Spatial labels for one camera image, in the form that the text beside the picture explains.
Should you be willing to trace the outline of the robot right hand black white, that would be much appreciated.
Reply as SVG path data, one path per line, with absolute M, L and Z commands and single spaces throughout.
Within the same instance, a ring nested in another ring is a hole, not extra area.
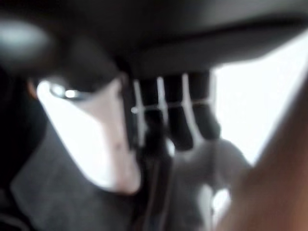
M 204 71 L 259 57 L 308 26 L 304 0 L 3 0 L 0 64 L 80 91 L 120 75 Z

